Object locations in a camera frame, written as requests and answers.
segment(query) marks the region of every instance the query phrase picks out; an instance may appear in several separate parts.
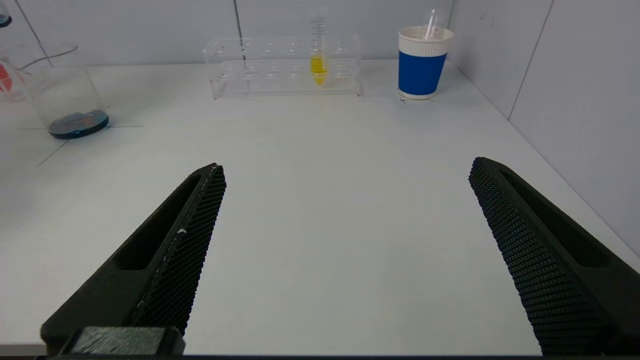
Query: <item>paper cup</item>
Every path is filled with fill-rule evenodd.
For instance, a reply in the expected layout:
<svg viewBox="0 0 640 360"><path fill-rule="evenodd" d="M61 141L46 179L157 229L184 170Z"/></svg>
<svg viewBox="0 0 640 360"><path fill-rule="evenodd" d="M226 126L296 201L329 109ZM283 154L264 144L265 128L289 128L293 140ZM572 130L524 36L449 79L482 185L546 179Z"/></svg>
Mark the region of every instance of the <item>paper cup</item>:
<svg viewBox="0 0 640 360"><path fill-rule="evenodd" d="M439 37L421 39L421 30L422 26L410 26L398 32L398 89L402 96L416 100L435 95L453 38L452 31L436 29Z"/></svg>

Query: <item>white wall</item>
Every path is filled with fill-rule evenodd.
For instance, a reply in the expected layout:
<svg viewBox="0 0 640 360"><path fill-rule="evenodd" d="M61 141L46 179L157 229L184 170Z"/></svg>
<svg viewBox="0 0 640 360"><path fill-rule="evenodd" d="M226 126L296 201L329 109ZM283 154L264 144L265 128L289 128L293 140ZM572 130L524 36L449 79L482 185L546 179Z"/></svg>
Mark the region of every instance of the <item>white wall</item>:
<svg viewBox="0 0 640 360"><path fill-rule="evenodd" d="M452 0L237 0L244 37L309 35L306 10L327 6L327 31L357 33L362 58L397 58L397 32L420 25L427 9L436 8L449 18Z"/></svg>
<svg viewBox="0 0 640 360"><path fill-rule="evenodd" d="M17 8L16 0L2 1ZM233 0L18 1L40 41L76 42L90 65L201 63L202 49L213 38L239 36ZM401 28L420 24L433 7L448 21L452 4L453 0L237 0L237 9L244 37L296 36L310 33L308 8L328 6L330 33L358 33L363 58L396 58ZM14 40L16 33L33 36L28 27L13 25L11 31Z"/></svg>
<svg viewBox="0 0 640 360"><path fill-rule="evenodd" d="M458 0L449 59L509 118L552 0Z"/></svg>
<svg viewBox="0 0 640 360"><path fill-rule="evenodd" d="M511 121L640 255L640 2L556 0Z"/></svg>
<svg viewBox="0 0 640 360"><path fill-rule="evenodd" d="M232 0L19 2L41 42L76 42L91 65L201 63L214 37L238 37Z"/></svg>

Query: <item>glass beaker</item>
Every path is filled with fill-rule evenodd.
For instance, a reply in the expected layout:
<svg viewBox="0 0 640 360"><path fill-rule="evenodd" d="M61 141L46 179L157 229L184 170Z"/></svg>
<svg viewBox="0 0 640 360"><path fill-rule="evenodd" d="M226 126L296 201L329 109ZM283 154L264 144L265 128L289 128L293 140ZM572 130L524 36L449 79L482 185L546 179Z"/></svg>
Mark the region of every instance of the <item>glass beaker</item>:
<svg viewBox="0 0 640 360"><path fill-rule="evenodd" d="M73 139L109 124L102 101L71 43L19 45L0 53L13 86L33 105L49 134Z"/></svg>

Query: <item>yellow liquid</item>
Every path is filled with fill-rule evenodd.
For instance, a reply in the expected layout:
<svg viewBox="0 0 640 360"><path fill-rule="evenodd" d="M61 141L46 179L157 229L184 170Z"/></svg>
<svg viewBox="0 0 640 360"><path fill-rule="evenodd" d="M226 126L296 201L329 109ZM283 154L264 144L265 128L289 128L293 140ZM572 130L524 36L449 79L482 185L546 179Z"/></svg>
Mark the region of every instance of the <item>yellow liquid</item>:
<svg viewBox="0 0 640 360"><path fill-rule="evenodd" d="M328 70L326 68L324 56L322 54L311 55L311 74L318 86L322 86L326 80Z"/></svg>

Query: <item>red object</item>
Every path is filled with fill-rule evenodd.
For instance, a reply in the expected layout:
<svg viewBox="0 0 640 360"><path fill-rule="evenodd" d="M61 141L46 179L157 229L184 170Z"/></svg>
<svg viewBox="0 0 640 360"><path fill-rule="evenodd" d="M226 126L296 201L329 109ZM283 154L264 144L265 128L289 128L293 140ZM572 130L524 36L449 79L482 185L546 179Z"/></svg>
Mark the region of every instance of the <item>red object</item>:
<svg viewBox="0 0 640 360"><path fill-rule="evenodd" d="M4 69L4 66L0 65L0 82L2 82L2 87L0 87L0 91L11 91L11 87L13 86L13 81L11 80L11 76Z"/></svg>

